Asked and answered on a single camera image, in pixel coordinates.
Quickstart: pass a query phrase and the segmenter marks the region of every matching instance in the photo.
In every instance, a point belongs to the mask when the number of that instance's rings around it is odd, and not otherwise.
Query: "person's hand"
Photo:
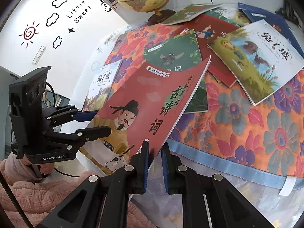
[[[26,155],[21,159],[21,162],[25,165],[31,165]],[[40,164],[40,173],[47,175],[52,172],[55,163]]]

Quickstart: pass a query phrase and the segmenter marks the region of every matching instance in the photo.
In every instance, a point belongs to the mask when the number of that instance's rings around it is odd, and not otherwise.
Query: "book cover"
[[[107,101],[113,81],[120,67],[121,61],[105,65],[98,70],[90,85],[82,111],[96,111],[101,109]]]
[[[161,25],[174,25],[186,21],[193,20],[200,14],[219,7],[221,4],[191,4],[182,10],[176,12],[174,15],[166,19],[161,23]]]
[[[214,9],[213,11],[226,17],[227,19],[234,21],[241,27],[251,23],[251,21],[244,14],[244,12],[237,8],[220,6],[217,9]]]
[[[265,20],[208,43],[255,106],[285,85],[304,66],[288,40]]]
[[[106,174],[128,164],[144,140],[154,158],[201,82],[210,58],[186,71],[144,63],[105,103],[88,128],[109,126],[110,136],[86,142],[80,151]]]
[[[228,22],[234,26],[237,26],[237,27],[240,27],[237,23],[235,23],[233,20],[231,19],[227,19],[226,17],[222,16],[221,14],[219,13],[216,13],[214,12],[213,10],[209,10],[207,12],[204,13],[205,15],[208,15],[208,16],[211,16],[211,17],[214,17],[214,18],[218,18],[220,20],[223,20],[225,22]]]
[[[180,26],[180,28],[174,32],[174,35],[179,35],[184,30],[189,29],[195,31],[202,58],[211,56],[208,71],[221,80],[227,87],[231,87],[236,82],[235,76],[222,60],[207,47],[207,42],[225,33],[232,32],[238,29],[238,27],[206,14],[201,14],[194,20]]]
[[[281,33],[291,44],[292,46],[300,53],[302,57],[304,57],[304,53],[292,34],[288,24],[286,23],[285,19],[275,13],[271,13],[265,9],[250,6],[244,3],[238,3],[239,9],[241,9],[247,17],[252,21],[260,21],[265,20],[267,23],[272,25],[279,33]]]
[[[196,66],[202,61],[194,30],[178,34],[145,49],[147,62],[167,71],[179,72]],[[190,102],[185,113],[208,111],[205,79],[202,80],[197,99]]]

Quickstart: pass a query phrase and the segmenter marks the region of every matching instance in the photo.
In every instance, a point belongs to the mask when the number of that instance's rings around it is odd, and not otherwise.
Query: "green book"
[[[182,22],[191,21],[198,17],[200,14],[205,13],[210,9],[221,6],[221,4],[191,4],[182,10],[176,12],[174,15],[164,20],[161,25],[174,25]]]
[[[199,49],[195,31],[185,30],[162,43],[146,48],[144,58],[156,67],[177,72],[190,69],[202,61]],[[184,113],[207,111],[207,91],[203,79]]]
[[[204,13],[205,15],[208,15],[208,16],[211,16],[211,17],[214,17],[214,18],[217,18],[217,19],[220,19],[220,20],[223,20],[225,22],[228,22],[232,25],[235,25],[237,27],[240,27],[237,23],[235,23],[233,20],[231,19],[227,19],[226,17],[222,16],[221,14],[219,13],[216,13],[214,12],[213,10],[209,10],[207,12]]]

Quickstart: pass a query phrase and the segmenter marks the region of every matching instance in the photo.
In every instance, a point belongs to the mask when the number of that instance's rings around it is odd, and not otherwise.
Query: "white fabric tag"
[[[286,181],[283,185],[283,188],[279,192],[279,195],[280,196],[289,196],[289,194],[291,193],[291,190],[293,189],[293,187],[295,185],[296,180],[297,180],[297,177],[287,176]]]

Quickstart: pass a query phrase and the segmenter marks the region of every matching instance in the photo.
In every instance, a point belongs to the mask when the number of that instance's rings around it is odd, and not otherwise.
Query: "metal screw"
[[[180,165],[179,167],[177,167],[177,169],[178,169],[179,171],[186,171],[186,170],[187,170],[187,167],[184,166],[184,165]]]
[[[214,179],[217,181],[222,181],[223,180],[223,176],[221,174],[215,174],[214,175]]]
[[[133,165],[126,165],[125,166],[125,171],[132,171],[134,170],[134,166]]]
[[[89,176],[89,182],[93,183],[93,182],[96,182],[97,180],[98,180],[98,177],[96,175]]]

